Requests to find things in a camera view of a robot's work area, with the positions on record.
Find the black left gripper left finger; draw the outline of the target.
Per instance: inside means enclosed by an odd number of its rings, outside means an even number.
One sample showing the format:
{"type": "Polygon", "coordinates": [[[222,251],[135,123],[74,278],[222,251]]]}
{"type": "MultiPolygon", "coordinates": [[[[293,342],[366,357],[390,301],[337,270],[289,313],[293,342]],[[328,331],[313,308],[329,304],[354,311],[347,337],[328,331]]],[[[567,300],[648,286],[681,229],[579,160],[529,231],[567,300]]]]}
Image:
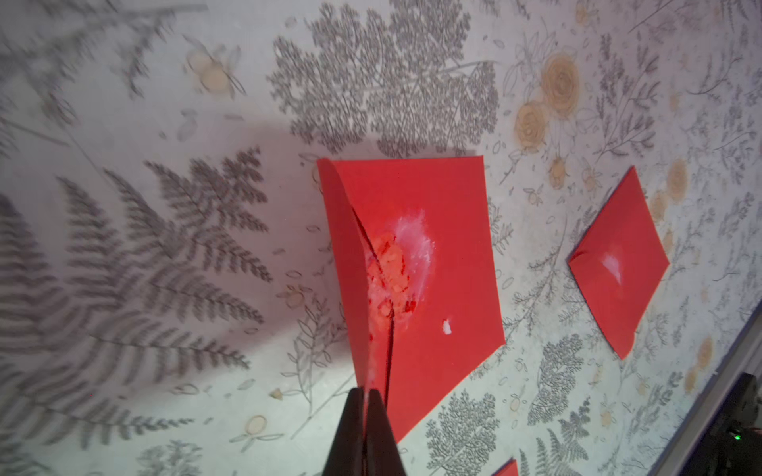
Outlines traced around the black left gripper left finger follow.
{"type": "Polygon", "coordinates": [[[363,474],[363,410],[363,390],[354,388],[347,394],[339,426],[321,475],[359,476],[363,474]]]}

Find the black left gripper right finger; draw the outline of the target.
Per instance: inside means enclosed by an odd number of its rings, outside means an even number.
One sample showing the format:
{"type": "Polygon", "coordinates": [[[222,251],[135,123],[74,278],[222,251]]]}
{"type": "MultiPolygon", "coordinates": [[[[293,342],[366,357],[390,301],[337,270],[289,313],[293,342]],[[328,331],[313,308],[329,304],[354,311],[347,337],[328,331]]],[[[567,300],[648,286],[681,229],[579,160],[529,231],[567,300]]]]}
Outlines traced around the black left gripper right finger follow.
{"type": "Polygon", "coordinates": [[[392,432],[380,392],[367,395],[364,419],[364,474],[367,476],[406,476],[407,473],[392,432]]]}

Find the red envelope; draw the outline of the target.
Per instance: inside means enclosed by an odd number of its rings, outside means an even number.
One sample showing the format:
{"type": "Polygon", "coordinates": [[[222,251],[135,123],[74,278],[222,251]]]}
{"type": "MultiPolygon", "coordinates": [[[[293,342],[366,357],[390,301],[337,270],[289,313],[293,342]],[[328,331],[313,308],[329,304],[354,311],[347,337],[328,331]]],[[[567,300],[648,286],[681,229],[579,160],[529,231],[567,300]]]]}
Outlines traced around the red envelope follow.
{"type": "Polygon", "coordinates": [[[495,470],[492,476],[519,476],[517,460],[511,458],[495,470]]]}
{"type": "Polygon", "coordinates": [[[669,266],[635,168],[601,208],[568,265],[608,344],[626,359],[669,266]]]}
{"type": "Polygon", "coordinates": [[[357,384],[402,440],[505,342],[484,160],[317,168],[357,384]]]}

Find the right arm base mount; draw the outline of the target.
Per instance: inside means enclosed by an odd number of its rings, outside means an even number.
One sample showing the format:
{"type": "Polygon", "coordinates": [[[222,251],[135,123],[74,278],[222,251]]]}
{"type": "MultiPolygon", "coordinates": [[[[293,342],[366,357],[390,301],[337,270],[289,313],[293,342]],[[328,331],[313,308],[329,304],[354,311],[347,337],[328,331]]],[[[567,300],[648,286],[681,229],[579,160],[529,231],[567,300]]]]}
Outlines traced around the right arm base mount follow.
{"type": "Polygon", "coordinates": [[[742,373],[680,475],[761,474],[761,397],[758,379],[742,373]]]}

